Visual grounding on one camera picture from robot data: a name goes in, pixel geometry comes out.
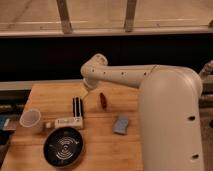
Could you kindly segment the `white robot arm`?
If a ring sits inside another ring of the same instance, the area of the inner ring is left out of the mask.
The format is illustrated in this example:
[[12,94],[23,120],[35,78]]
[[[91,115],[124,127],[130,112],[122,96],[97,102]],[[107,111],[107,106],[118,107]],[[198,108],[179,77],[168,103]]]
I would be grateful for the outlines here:
[[200,76],[168,65],[110,66],[96,54],[81,67],[85,89],[100,81],[138,90],[144,171],[204,171],[199,98]]

